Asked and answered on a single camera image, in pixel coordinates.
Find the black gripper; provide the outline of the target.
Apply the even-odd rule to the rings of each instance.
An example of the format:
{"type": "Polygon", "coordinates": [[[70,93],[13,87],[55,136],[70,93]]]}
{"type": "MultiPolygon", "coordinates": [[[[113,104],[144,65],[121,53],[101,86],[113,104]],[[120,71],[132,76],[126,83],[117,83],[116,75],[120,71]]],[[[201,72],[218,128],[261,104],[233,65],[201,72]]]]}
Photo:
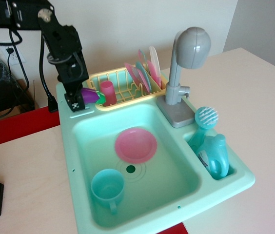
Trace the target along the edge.
{"type": "Polygon", "coordinates": [[[56,67],[58,81],[64,86],[66,91],[64,97],[71,111],[84,110],[85,104],[79,90],[82,87],[82,83],[89,78],[89,75],[82,52],[73,52],[72,55],[65,58],[54,58],[49,53],[47,60],[56,67]]]}

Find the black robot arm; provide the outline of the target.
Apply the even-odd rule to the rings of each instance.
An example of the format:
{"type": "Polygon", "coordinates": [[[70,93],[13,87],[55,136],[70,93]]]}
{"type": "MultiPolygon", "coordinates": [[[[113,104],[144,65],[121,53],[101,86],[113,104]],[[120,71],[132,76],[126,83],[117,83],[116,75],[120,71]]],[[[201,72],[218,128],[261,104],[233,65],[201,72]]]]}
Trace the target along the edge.
{"type": "Polygon", "coordinates": [[[82,83],[89,76],[82,54],[79,35],[73,26],[62,26],[47,0],[0,0],[0,28],[41,31],[49,56],[55,65],[58,81],[65,89],[65,100],[71,111],[85,109],[82,83]]]}

